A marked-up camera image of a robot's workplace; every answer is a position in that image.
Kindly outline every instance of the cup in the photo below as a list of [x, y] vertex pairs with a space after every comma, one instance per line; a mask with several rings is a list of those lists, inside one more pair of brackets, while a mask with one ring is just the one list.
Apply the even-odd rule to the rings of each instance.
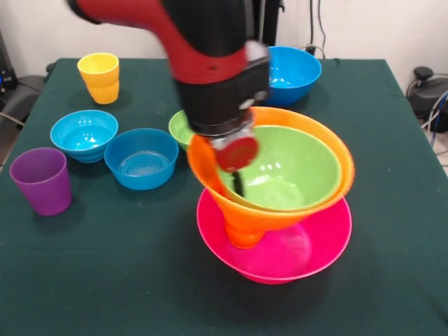
[[36, 213], [54, 216], [71, 203], [67, 159], [60, 150], [35, 148], [19, 155], [9, 174]]
[[120, 61], [107, 52], [97, 52], [81, 58], [78, 70], [87, 90], [98, 104], [111, 104], [120, 90]]

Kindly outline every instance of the table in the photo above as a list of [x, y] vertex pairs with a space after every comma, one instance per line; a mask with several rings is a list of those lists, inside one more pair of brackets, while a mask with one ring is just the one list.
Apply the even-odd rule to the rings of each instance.
[[[201, 185], [180, 155], [157, 190], [119, 186], [103, 162], [69, 160], [73, 204], [32, 212], [7, 171], [51, 146], [63, 115], [97, 109], [74, 59], [61, 59], [0, 174], [0, 335], [447, 335], [448, 179], [387, 63], [324, 60], [291, 109], [335, 131], [357, 168], [353, 235], [326, 271], [252, 283], [207, 249]], [[124, 59], [119, 100], [101, 109], [123, 132], [167, 130], [180, 109], [164, 60]]]

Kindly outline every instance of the black cable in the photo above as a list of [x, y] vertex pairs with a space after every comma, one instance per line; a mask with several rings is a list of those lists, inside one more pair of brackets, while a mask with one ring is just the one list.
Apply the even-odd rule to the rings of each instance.
[[319, 27], [321, 28], [321, 32], [322, 32], [322, 35], [323, 35], [322, 51], [324, 53], [325, 52], [325, 42], [327, 41], [327, 34], [325, 34], [325, 31], [323, 30], [323, 27], [322, 27], [321, 0], [318, 0], [318, 2], [317, 2], [317, 18], [318, 18], [318, 21], [319, 21]]
[[441, 154], [445, 154], [445, 153], [448, 153], [448, 149], [447, 149], [447, 150], [444, 150], [443, 152], [436, 153], [436, 155], [441, 155]]
[[313, 0], [309, 0], [309, 27], [311, 29], [311, 42], [309, 42], [309, 44], [313, 44], [314, 42]]
[[232, 173], [233, 176], [233, 190], [241, 197], [244, 197], [243, 182], [241, 180], [241, 175], [238, 171]]
[[409, 91], [414, 87], [414, 84], [417, 82], [417, 79], [414, 79], [406, 89], [406, 98], [409, 98]]

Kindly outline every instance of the pink bowl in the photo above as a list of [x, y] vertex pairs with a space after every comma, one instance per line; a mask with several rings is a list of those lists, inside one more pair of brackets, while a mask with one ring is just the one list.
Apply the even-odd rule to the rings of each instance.
[[333, 264], [351, 235], [350, 208], [345, 199], [285, 230], [269, 231], [254, 248], [229, 242], [225, 221], [204, 189], [197, 204], [197, 226], [209, 249], [246, 278], [268, 285], [309, 277]]

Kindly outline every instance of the plastic bowl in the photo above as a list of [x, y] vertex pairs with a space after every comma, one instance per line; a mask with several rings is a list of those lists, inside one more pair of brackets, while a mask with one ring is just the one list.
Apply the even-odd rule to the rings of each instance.
[[270, 106], [290, 106], [308, 94], [322, 73], [321, 63], [306, 51], [292, 47], [269, 47]]
[[344, 199], [291, 227], [268, 232], [254, 248], [242, 250], [229, 242], [225, 219], [210, 192], [197, 204], [197, 226], [209, 249], [246, 278], [269, 285], [309, 277], [333, 264], [347, 247], [352, 230]]
[[153, 128], [127, 131], [110, 142], [104, 161], [117, 181], [133, 190], [150, 190], [167, 182], [179, 147], [166, 132]]
[[187, 145], [190, 143], [194, 133], [188, 126], [187, 118], [183, 110], [173, 115], [169, 121], [168, 129], [179, 146], [186, 151]]
[[321, 140], [284, 126], [254, 128], [257, 158], [239, 170], [243, 197], [231, 174], [218, 170], [232, 200], [258, 209], [294, 211], [314, 207], [333, 196], [341, 183], [341, 165]]
[[354, 162], [349, 149], [335, 133], [321, 123], [305, 115], [280, 108], [253, 107], [251, 110], [255, 126], [280, 125], [292, 127], [310, 133], [322, 140], [336, 154], [341, 164], [342, 181], [339, 189], [330, 199], [311, 208], [278, 212], [244, 206], [228, 198], [228, 191], [218, 175], [214, 150], [206, 139], [194, 135], [187, 148], [191, 170], [221, 208], [226, 221], [225, 229], [229, 240], [242, 249], [254, 247], [263, 238], [266, 231], [288, 228], [298, 221], [338, 203], [350, 190], [355, 176]]
[[69, 157], [91, 163], [104, 157], [107, 144], [117, 131], [118, 121], [110, 113], [85, 110], [59, 119], [50, 131], [50, 138]]

